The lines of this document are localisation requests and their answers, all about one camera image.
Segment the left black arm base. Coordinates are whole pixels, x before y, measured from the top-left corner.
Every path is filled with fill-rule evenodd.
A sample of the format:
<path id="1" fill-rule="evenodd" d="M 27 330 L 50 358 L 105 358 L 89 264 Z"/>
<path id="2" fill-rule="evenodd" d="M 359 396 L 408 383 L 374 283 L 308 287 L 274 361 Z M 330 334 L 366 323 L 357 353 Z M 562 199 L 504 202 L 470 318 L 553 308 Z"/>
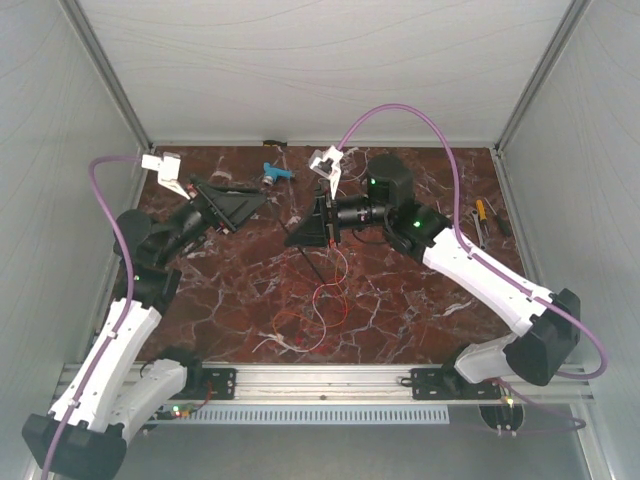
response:
<path id="1" fill-rule="evenodd" d="M 185 387 L 171 397 L 172 400 L 233 400 L 237 370 L 234 368 L 212 368 L 187 370 Z"/>

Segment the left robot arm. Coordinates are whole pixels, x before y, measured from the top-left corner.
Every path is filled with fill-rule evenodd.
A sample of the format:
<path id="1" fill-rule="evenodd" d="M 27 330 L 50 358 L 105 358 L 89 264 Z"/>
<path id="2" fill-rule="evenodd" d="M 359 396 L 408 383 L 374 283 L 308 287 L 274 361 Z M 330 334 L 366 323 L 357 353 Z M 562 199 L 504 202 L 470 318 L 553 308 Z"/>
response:
<path id="1" fill-rule="evenodd" d="M 114 478 L 133 437 L 163 403 L 203 391 L 201 363 L 182 349 L 153 361 L 134 386 L 122 386 L 177 292 L 182 274 L 170 262 L 197 249 L 210 229 L 237 232 L 267 198 L 255 188 L 215 186 L 197 177 L 186 196 L 164 222 L 138 209 L 118 216 L 114 251 L 125 275 L 114 287 L 103 328 L 49 412 L 30 415 L 22 428 L 44 475 Z"/>

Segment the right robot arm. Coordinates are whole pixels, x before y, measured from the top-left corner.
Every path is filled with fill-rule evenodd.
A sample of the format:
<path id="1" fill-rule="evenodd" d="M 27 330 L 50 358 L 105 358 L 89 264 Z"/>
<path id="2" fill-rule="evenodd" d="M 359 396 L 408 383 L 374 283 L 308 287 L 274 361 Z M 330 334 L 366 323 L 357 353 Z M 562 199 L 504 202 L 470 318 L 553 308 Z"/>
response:
<path id="1" fill-rule="evenodd" d="M 414 177 L 395 155 L 376 156 L 366 169 L 362 195 L 337 197 L 339 156 L 316 150 L 309 167 L 322 178 L 314 205 L 285 240 L 288 247 L 338 244 L 344 230 L 380 227 L 397 252 L 454 281 L 489 307 L 509 328 L 506 336 L 470 344 L 442 373 L 445 391 L 465 397 L 478 383 L 516 375 L 545 386 L 580 340 L 580 300 L 530 283 L 464 235 L 435 208 L 419 202 Z"/>

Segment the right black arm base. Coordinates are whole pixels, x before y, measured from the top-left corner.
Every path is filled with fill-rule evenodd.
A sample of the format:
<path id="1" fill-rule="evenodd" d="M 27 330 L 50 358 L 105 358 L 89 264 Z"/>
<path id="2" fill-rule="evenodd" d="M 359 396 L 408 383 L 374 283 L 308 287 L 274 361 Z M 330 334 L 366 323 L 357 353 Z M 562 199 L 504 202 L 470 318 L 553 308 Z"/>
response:
<path id="1" fill-rule="evenodd" d="M 499 400 L 502 396 L 500 387 L 490 381 L 469 383 L 455 370 L 441 367 L 413 368 L 401 384 L 411 389 L 413 400 L 420 401 Z"/>

